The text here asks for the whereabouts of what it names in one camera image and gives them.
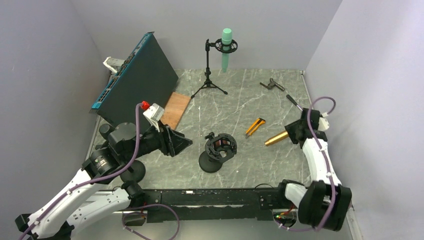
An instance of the brown wooden plank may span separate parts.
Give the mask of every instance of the brown wooden plank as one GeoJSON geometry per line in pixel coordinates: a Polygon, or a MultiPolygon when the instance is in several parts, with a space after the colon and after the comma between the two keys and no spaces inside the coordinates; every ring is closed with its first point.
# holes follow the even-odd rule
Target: brown wooden plank
{"type": "Polygon", "coordinates": [[[165,106],[165,113],[160,119],[162,123],[168,124],[173,130],[175,130],[183,117],[184,111],[189,105],[190,100],[189,96],[173,92],[165,106]]]}

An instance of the white clamp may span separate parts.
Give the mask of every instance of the white clamp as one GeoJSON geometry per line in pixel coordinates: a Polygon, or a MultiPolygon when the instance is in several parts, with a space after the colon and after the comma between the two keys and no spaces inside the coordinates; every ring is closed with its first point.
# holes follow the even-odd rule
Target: white clamp
{"type": "Polygon", "coordinates": [[[327,147],[328,147],[328,145],[326,145],[326,146],[324,146],[324,147],[321,147],[321,149],[319,149],[319,151],[320,151],[320,152],[324,152],[324,151],[326,151],[326,150],[327,150],[327,147]]]}
{"type": "Polygon", "coordinates": [[[330,123],[324,115],[328,116],[325,112],[322,114],[322,117],[320,117],[318,121],[318,131],[322,132],[327,131],[330,128],[330,123]]]}
{"type": "Polygon", "coordinates": [[[114,74],[118,72],[118,68],[120,68],[122,64],[124,64],[124,60],[112,58],[110,56],[108,56],[103,62],[103,65],[114,74]]]}
{"type": "Polygon", "coordinates": [[[143,112],[144,117],[150,123],[150,125],[154,126],[158,132],[159,129],[159,121],[161,120],[162,115],[164,115],[165,109],[159,106],[156,103],[153,103],[147,110],[143,112]]]}

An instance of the white wall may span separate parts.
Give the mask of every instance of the white wall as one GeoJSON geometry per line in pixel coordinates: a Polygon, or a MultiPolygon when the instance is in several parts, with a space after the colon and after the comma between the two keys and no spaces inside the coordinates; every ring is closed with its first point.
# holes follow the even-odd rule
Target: white wall
{"type": "Polygon", "coordinates": [[[306,69],[366,240],[424,239],[424,2],[344,0],[306,69]],[[323,109],[327,104],[320,104],[323,109]]]}
{"type": "MultiPolygon", "coordinates": [[[[72,0],[101,56],[126,58],[155,31],[174,68],[206,67],[205,41],[233,29],[230,68],[305,69],[342,0],[72,0]]],[[[221,68],[212,50],[210,67],[221,68]]]]}
{"type": "Polygon", "coordinates": [[[0,239],[85,160],[108,71],[69,0],[0,1],[0,239]]]}

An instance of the gold cylinder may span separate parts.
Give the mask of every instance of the gold cylinder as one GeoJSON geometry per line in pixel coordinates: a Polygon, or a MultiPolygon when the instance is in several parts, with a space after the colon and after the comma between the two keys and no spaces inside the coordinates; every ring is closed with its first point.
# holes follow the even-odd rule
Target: gold cylinder
{"type": "Polygon", "coordinates": [[[276,144],[281,140],[286,139],[289,136],[289,133],[287,131],[280,132],[279,134],[271,137],[270,139],[265,141],[265,145],[268,147],[270,145],[276,144]]]}

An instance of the tripod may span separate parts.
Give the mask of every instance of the tripod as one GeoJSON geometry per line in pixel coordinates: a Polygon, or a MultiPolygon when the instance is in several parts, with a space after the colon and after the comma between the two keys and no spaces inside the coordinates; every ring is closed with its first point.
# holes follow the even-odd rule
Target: tripod
{"type": "Polygon", "coordinates": [[[211,75],[211,70],[209,68],[209,50],[211,48],[211,46],[215,46],[216,50],[220,51],[223,54],[230,54],[233,53],[237,50],[237,42],[232,40],[232,42],[230,44],[223,44],[221,42],[221,38],[216,40],[216,42],[209,42],[209,39],[206,40],[206,44],[205,44],[205,51],[206,51],[206,71],[204,72],[204,75],[206,76],[206,80],[204,81],[203,85],[193,94],[191,95],[191,98],[194,98],[196,96],[196,94],[198,92],[200,92],[200,90],[202,89],[219,89],[221,92],[223,92],[225,95],[228,94],[228,92],[224,91],[222,88],[220,88],[219,86],[215,85],[211,79],[209,78],[209,76],[211,75]]]}

